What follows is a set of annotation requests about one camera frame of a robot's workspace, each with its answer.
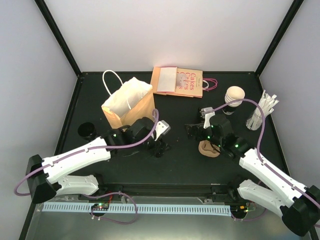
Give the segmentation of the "orange paper bag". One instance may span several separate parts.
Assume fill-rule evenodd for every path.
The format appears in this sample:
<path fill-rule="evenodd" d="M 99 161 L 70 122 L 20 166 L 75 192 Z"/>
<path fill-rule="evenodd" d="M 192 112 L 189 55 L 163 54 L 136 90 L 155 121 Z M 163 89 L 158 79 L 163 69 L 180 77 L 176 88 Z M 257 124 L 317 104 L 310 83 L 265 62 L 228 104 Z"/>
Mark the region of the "orange paper bag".
<path fill-rule="evenodd" d="M 114 93 L 111 93 L 106 81 L 105 74 L 114 74 L 121 86 Z M 155 109 L 153 86 L 136 77 L 123 82 L 117 73 L 112 70 L 105 70 L 102 74 L 102 83 L 109 94 L 108 99 L 102 104 L 101 109 L 113 129 L 118 129 L 133 123 L 143 117 L 152 121 L 153 110 Z"/>

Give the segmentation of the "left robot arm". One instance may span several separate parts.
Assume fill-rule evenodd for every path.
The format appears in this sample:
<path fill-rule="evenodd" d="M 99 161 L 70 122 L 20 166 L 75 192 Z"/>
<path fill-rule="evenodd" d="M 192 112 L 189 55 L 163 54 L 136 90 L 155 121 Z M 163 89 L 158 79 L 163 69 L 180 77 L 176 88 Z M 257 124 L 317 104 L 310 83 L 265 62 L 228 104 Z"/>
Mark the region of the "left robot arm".
<path fill-rule="evenodd" d="M 169 147 L 162 137 L 170 129 L 164 120 L 154 123 L 143 117 L 131 126 L 111 129 L 107 136 L 98 136 L 60 155 L 45 158 L 38 154 L 31 156 L 26 181 L 32 203 L 44 203 L 59 195 L 92 195 L 97 200 L 103 199 L 108 188 L 97 173 L 87 176 L 73 173 L 89 165 L 109 161 L 114 156 L 127 157 L 142 150 L 159 158 Z"/>

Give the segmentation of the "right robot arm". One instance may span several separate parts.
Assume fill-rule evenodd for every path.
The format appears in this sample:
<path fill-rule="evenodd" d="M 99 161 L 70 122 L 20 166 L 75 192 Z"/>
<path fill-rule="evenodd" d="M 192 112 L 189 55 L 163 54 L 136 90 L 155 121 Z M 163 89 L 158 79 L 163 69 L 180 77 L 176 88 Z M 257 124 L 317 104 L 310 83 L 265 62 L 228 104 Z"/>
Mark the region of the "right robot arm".
<path fill-rule="evenodd" d="M 221 114 L 206 114 L 204 122 L 186 124 L 189 138 L 209 141 L 219 152 L 255 175 L 265 186 L 250 179 L 227 189 L 228 198 L 257 203 L 282 219 L 286 227 L 298 236 L 305 236 L 320 220 L 320 189 L 307 187 L 284 173 L 258 152 L 244 138 L 235 135 L 230 121 Z"/>

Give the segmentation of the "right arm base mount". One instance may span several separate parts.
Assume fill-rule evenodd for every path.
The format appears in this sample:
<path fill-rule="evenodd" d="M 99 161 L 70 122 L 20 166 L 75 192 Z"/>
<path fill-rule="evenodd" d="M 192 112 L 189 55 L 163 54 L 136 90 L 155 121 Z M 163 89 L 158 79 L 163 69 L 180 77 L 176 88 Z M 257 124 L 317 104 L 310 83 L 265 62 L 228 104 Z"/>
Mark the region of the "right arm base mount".
<path fill-rule="evenodd" d="M 206 195 L 206 198 L 211 199 L 213 202 L 220 203 L 242 204 L 248 202 L 248 200 L 240 197 L 240 194 L 235 187 L 225 184 L 212 185 L 210 187 L 209 194 Z"/>

